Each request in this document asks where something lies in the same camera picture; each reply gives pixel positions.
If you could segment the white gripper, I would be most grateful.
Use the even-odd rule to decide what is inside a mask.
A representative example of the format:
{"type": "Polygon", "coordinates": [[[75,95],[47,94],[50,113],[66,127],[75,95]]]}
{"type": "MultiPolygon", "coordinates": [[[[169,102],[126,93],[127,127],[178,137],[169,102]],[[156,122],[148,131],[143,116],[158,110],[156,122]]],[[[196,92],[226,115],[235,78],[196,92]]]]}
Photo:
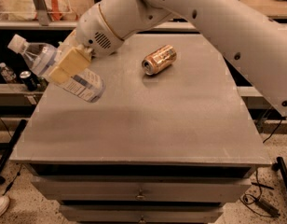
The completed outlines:
{"type": "Polygon", "coordinates": [[[89,66],[91,49],[77,47],[76,40],[85,47],[91,48],[94,57],[108,56],[124,43],[108,26],[100,5],[94,5],[81,16],[76,29],[58,46],[58,52],[63,56],[48,73],[52,82],[62,84],[89,66]]]}

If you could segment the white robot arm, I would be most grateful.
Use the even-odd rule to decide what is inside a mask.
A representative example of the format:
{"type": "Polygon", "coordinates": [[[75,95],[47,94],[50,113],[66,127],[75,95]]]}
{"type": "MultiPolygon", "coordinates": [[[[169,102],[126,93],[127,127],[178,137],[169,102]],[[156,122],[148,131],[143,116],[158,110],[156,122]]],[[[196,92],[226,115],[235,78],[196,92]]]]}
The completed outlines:
{"type": "Polygon", "coordinates": [[[179,16],[197,30],[287,118],[287,30],[239,0],[102,0],[59,45],[103,57],[132,35],[179,16]]]}

